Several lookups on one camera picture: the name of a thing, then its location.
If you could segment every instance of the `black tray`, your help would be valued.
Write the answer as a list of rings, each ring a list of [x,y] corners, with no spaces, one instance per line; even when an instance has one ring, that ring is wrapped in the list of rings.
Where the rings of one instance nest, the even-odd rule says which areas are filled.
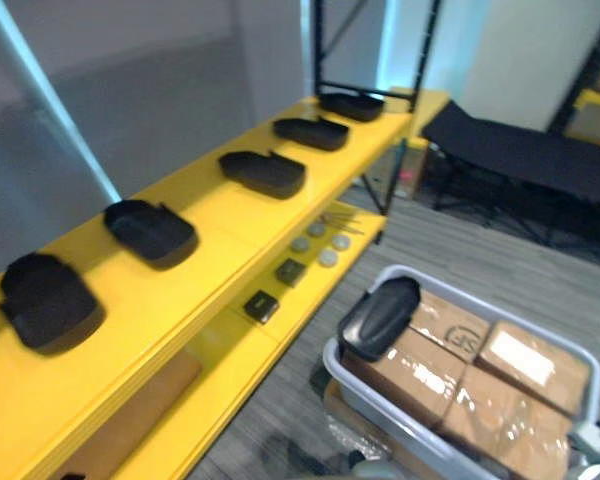
[[[420,285],[409,277],[394,278],[365,295],[340,321],[341,345],[375,362],[409,325],[420,304]]]
[[[116,240],[158,270],[179,264],[198,246],[193,226],[163,204],[122,200],[105,209],[104,224]]]
[[[231,152],[218,162],[228,178],[274,198],[289,198],[304,184],[305,166],[274,152],[268,157],[250,151]]]
[[[384,108],[382,100],[362,94],[324,93],[319,99],[320,108],[361,122],[375,120]]]
[[[0,288],[0,309],[20,341],[40,353],[77,345],[104,320],[104,309],[80,276],[52,255],[20,257],[7,267]]]
[[[338,150],[347,141],[349,127],[322,117],[317,121],[304,118],[284,118],[273,122],[273,132],[282,138],[321,150]]]

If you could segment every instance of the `yellow shelf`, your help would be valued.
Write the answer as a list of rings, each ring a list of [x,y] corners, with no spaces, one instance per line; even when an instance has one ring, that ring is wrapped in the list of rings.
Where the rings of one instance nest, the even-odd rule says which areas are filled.
[[[186,347],[201,362],[202,375],[116,473],[115,480],[184,477],[385,222],[384,217],[342,203],[328,210],[355,213],[359,223],[350,226],[364,235],[342,232],[351,237],[352,244],[339,253],[338,264],[332,268],[319,265],[317,256],[338,232],[333,228],[311,239],[312,247],[304,254],[285,249],[211,320]],[[307,265],[305,276],[294,288],[274,277],[275,269],[288,257]],[[265,325],[242,310],[260,289],[280,302]]]
[[[588,88],[582,90],[578,98],[574,102],[573,106],[581,110],[585,105],[593,104],[600,105],[600,92],[596,92],[594,90],[590,90]]]
[[[315,117],[308,99],[281,117]],[[291,239],[407,127],[385,113],[370,123],[328,114],[350,127],[347,145],[327,153],[281,141],[269,122],[140,192],[192,222],[198,250],[156,272],[118,246],[97,216],[45,247],[83,276],[107,311],[85,342],[55,357],[23,347],[0,313],[0,479],[44,479],[175,354]],[[228,151],[275,149],[307,166],[307,181],[279,201],[226,180]]]

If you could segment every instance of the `black lid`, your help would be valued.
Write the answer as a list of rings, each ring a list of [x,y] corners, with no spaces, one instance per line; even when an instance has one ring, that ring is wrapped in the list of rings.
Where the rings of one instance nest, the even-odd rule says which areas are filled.
[[[24,345],[43,353],[75,346],[93,333],[104,310],[79,275],[57,257],[30,253],[0,281],[0,304]]]

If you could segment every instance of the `white plastic crate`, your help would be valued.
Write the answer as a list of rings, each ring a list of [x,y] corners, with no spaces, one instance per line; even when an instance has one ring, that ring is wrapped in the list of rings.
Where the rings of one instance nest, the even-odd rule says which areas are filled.
[[[592,423],[597,421],[600,405],[600,363],[588,350],[528,320],[494,307],[458,288],[404,265],[392,265],[383,269],[367,291],[373,293],[383,282],[402,276],[414,278],[423,289],[492,324],[500,320],[514,323],[582,359],[589,365],[591,373],[589,384],[583,395],[582,408],[575,421]],[[424,427],[345,369],[340,364],[339,345],[336,338],[331,338],[325,345],[323,362],[329,373],[340,383],[342,396],[347,404],[394,437],[402,446],[420,457],[441,476],[454,480],[498,479],[493,473]]]

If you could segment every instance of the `small black box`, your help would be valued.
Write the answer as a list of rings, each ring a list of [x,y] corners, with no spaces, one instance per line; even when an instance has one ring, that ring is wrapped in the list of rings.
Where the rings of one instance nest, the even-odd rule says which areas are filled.
[[[303,277],[307,267],[296,262],[293,258],[287,258],[282,265],[276,268],[276,278],[285,285],[295,287]]]
[[[244,304],[244,311],[251,318],[258,320],[260,323],[267,323],[271,315],[275,313],[280,304],[278,301],[269,295],[267,292],[258,290],[256,294]]]

